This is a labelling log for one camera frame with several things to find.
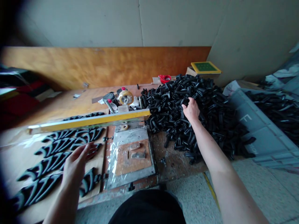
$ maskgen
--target yellow metal bar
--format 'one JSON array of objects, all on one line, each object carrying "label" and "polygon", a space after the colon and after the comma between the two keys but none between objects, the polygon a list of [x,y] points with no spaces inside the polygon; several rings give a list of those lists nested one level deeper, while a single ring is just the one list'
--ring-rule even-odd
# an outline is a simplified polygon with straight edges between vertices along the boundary
[{"label": "yellow metal bar", "polygon": [[47,124],[32,125],[27,128],[28,134],[47,133],[60,130],[72,130],[91,127],[107,127],[110,125],[122,124],[124,121],[144,121],[150,116],[150,110],[135,110],[119,114],[108,114],[97,117],[60,121]]},{"label": "yellow metal bar", "polygon": [[216,194],[215,194],[214,189],[212,188],[212,185],[211,185],[211,183],[210,183],[210,181],[209,181],[209,178],[207,177],[206,173],[203,173],[203,176],[204,176],[205,179],[206,179],[206,183],[207,183],[207,185],[208,185],[208,187],[209,187],[209,189],[210,189],[210,191],[211,191],[211,193],[212,193],[212,196],[213,196],[213,198],[214,198],[214,200],[215,200],[215,202],[216,202],[216,205],[217,205],[217,207],[218,207],[218,209],[219,209],[219,211],[220,211],[220,207],[219,207],[219,203],[218,203],[218,200],[217,200],[217,196],[216,196]]}]

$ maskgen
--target red object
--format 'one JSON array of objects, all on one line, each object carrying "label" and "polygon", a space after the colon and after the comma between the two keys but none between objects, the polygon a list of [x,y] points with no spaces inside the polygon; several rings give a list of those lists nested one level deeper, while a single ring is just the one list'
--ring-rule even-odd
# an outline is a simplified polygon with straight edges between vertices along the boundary
[{"label": "red object", "polygon": [[171,80],[171,76],[158,75],[161,83],[167,83]]}]

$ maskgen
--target cardboard box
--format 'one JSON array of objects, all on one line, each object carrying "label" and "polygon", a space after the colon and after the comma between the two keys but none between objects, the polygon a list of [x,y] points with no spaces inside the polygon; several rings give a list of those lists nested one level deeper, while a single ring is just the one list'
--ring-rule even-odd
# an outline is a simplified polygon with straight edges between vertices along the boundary
[{"label": "cardboard box", "polygon": [[[187,67],[186,75],[187,74],[188,75],[192,75],[192,76],[196,76],[197,75],[196,71],[194,71],[194,69],[193,69],[192,66]],[[199,76],[201,78],[204,78],[204,79],[210,78],[210,79],[216,80],[220,76],[220,74],[200,74]]]}]

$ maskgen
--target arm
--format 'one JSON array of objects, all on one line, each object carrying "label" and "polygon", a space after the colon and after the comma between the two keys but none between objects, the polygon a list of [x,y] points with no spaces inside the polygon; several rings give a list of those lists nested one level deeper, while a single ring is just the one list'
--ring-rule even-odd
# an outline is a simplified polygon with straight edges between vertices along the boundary
[{"label": "arm", "polygon": [[269,223],[230,161],[198,119],[196,101],[189,98],[183,111],[194,130],[199,150],[211,173],[223,223]]},{"label": "arm", "polygon": [[66,159],[59,194],[43,223],[75,223],[85,161],[94,156],[95,152],[87,156],[93,149],[93,142],[79,146]]}]

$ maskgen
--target wooden workbench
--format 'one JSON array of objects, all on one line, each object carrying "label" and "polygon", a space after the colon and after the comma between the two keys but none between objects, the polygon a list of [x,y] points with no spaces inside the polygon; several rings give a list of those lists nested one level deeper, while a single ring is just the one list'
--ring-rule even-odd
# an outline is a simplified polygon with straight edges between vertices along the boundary
[{"label": "wooden workbench", "polygon": [[[143,88],[151,89],[157,88],[158,85],[139,85],[140,89],[137,89],[136,85],[125,86],[133,95],[139,96]],[[109,92],[116,92],[121,86],[86,89],[86,90],[71,90],[60,93],[55,98],[48,98],[40,103],[34,110],[32,110],[26,116],[16,121],[12,127],[28,126],[38,123],[45,123],[47,121],[66,118],[70,116],[76,116],[79,114],[91,113],[98,110],[107,108],[107,105],[101,105],[99,103],[92,104],[92,99],[100,96],[104,96]],[[74,94],[81,94],[77,99],[73,98]],[[108,127],[108,137],[112,137],[114,134],[114,127]],[[148,178],[141,179],[134,182],[135,191],[144,188],[154,187],[160,183],[165,183],[170,180],[176,180],[183,177],[188,177],[207,170],[207,166],[204,162],[199,164],[189,165],[189,159],[184,156],[184,152],[175,151],[173,149],[173,142],[170,142],[168,148],[164,148],[164,142],[166,141],[166,134],[160,132],[158,134],[151,135],[150,141],[154,151],[154,159],[157,165],[157,175],[150,176]],[[108,158],[110,156],[110,144],[112,140],[107,141],[104,168],[103,173],[107,173],[108,170]],[[161,160],[165,157],[166,163],[162,163]],[[78,208],[83,208],[89,205],[97,204],[103,201],[110,200],[112,198],[129,194],[128,186],[118,187],[112,190],[106,190],[105,185],[101,186],[102,192],[81,202]]]}]

